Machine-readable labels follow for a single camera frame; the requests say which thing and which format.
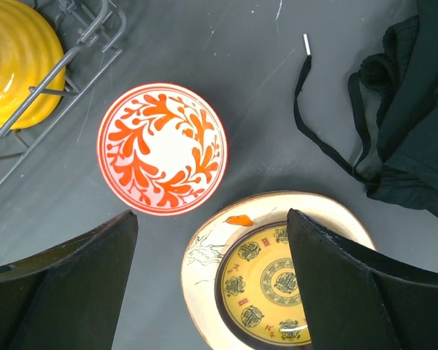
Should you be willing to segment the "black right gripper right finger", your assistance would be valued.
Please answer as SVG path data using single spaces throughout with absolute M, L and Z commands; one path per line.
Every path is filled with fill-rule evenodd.
M 438 273 L 288 212 L 293 265 L 314 349 L 438 349 Z

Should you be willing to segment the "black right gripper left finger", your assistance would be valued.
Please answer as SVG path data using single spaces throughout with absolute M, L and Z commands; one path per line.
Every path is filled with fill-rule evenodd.
M 111 349 L 138 221 L 125 211 L 0 266 L 0 349 Z

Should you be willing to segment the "yellow patterned small plate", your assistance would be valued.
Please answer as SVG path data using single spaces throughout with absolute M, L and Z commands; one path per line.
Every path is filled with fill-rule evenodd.
M 215 302 L 228 330 L 252 349 L 312 348 L 285 222 L 231 245 L 216 274 Z

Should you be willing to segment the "beige bird plate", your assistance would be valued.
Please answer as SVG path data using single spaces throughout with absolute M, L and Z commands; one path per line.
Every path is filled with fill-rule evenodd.
M 359 220 L 342 204 L 308 192 L 268 192 L 240 200 L 208 219 L 185 250 L 182 292 L 193 323 L 212 349 L 252 349 L 228 330 L 215 302 L 218 267 L 231 245 L 244 234 L 275 222 L 287 224 L 298 209 L 334 232 L 366 247 L 373 241 Z

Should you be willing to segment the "white orange patterned bowl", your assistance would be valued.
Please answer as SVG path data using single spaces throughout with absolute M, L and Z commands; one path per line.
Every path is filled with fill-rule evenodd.
M 192 90 L 168 82 L 138 85 L 101 120 L 97 162 L 107 186 L 142 213 L 193 211 L 219 187 L 228 140 L 216 111 Z

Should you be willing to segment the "yellow ribbed bowl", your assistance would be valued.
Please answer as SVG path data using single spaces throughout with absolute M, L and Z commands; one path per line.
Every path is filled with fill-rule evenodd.
M 64 56 L 51 25 L 20 1 L 0 1 L 0 127 Z

